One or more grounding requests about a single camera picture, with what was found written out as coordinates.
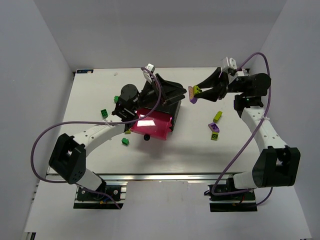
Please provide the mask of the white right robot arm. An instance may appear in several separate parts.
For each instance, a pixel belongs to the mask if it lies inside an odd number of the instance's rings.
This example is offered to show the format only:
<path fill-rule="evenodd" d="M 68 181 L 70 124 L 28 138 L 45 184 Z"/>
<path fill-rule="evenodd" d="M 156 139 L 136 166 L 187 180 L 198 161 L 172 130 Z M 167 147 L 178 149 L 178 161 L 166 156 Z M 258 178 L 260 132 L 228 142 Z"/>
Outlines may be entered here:
<path fill-rule="evenodd" d="M 235 69 L 217 68 L 203 82 L 188 88 L 189 100 L 216 102 L 234 93 L 234 109 L 247 125 L 259 149 L 251 171 L 233 176 L 235 189 L 290 187 L 296 181 L 301 153 L 277 134 L 266 114 L 262 97 L 269 96 L 271 78 L 266 73 L 239 76 Z"/>

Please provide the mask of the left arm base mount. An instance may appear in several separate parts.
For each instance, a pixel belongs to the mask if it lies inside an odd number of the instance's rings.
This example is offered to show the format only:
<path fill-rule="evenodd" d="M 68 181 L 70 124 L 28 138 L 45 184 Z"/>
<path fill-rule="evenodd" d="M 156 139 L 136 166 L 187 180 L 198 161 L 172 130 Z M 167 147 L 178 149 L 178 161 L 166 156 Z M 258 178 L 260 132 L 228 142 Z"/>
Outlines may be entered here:
<path fill-rule="evenodd" d="M 79 210 L 120 210 L 126 199 L 127 182 L 98 176 L 94 183 L 76 183 L 73 208 Z"/>

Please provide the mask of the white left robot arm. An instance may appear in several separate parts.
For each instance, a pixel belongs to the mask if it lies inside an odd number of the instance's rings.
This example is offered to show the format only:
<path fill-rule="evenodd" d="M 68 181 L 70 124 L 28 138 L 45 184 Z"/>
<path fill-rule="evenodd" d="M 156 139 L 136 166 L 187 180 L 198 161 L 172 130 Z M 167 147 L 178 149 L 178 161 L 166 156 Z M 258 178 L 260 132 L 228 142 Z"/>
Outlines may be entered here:
<path fill-rule="evenodd" d="M 137 110 L 158 105 L 170 106 L 185 98 L 186 89 L 164 80 L 158 73 L 145 82 L 142 91 L 133 84 L 122 87 L 115 109 L 103 124 L 77 133 L 60 135 L 49 159 L 49 166 L 68 184 L 94 192 L 104 192 L 106 182 L 86 167 L 87 156 L 100 145 L 129 130 L 138 119 Z"/>

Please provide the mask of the purple curved lego brick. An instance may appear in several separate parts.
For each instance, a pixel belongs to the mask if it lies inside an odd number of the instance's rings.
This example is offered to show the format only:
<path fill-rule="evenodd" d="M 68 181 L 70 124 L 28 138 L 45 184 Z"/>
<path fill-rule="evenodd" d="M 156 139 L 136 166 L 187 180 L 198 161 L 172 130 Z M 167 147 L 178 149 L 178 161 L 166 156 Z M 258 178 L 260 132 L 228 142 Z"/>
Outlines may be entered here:
<path fill-rule="evenodd" d="M 219 133 L 220 132 L 220 129 L 219 129 L 218 125 L 215 122 L 212 122 L 212 123 L 208 124 L 208 127 L 212 132 L 215 132 L 215 133 Z"/>

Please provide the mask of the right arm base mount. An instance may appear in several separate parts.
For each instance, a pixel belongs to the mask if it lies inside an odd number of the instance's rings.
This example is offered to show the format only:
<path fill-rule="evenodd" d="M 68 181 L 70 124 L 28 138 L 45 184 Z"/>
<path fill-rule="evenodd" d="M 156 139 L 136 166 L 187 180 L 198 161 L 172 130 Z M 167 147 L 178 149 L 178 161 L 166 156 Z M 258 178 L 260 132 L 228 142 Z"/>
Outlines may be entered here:
<path fill-rule="evenodd" d="M 233 193 L 228 195 L 213 195 L 212 189 L 219 174 L 202 174 L 201 180 L 207 184 L 203 195 L 208 198 L 211 213 L 244 213 L 257 212 L 256 196 L 254 191 Z"/>

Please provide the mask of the pink top drawer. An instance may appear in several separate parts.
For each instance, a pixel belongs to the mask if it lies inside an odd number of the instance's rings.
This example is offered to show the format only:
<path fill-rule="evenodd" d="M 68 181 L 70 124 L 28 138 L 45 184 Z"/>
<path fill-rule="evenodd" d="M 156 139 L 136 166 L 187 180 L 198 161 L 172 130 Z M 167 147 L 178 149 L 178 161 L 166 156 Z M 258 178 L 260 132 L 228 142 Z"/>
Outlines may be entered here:
<path fill-rule="evenodd" d="M 161 111 L 153 111 L 148 117 L 143 118 L 150 110 L 147 108 L 141 108 L 136 113 L 139 120 L 134 123 L 133 127 L 130 129 L 131 132 L 148 135 L 151 138 L 165 141 L 167 139 L 168 133 L 170 133 L 172 124 L 172 116 L 169 113 Z"/>

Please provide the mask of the black drawer cabinet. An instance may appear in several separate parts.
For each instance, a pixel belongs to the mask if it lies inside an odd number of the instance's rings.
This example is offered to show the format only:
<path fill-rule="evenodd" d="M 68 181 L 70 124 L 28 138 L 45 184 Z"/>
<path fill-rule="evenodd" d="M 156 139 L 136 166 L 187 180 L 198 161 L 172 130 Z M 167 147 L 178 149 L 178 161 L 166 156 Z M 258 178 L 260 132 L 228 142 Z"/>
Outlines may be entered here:
<path fill-rule="evenodd" d="M 169 129 L 174 130 L 175 121 L 178 117 L 181 101 L 185 98 L 187 90 L 178 82 L 164 80 L 158 73 L 155 74 L 161 87 L 161 99 L 155 111 L 169 114 L 171 116 L 171 126 Z M 140 108 L 152 109 L 159 97 L 159 90 L 155 82 L 145 82 L 140 93 Z"/>

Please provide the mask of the lime long lego brick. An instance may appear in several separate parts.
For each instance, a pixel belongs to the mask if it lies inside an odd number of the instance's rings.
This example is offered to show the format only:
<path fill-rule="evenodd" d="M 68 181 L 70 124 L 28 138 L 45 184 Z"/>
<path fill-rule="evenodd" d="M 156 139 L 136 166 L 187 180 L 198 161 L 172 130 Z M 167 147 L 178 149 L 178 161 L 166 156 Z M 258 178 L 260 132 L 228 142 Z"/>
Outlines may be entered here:
<path fill-rule="evenodd" d="M 213 118 L 213 122 L 214 122 L 214 123 L 217 123 L 217 122 L 220 120 L 220 118 L 222 117 L 222 114 L 223 114 L 222 111 L 218 111 L 218 112 L 216 113 L 216 115 L 214 116 L 214 118 Z"/>

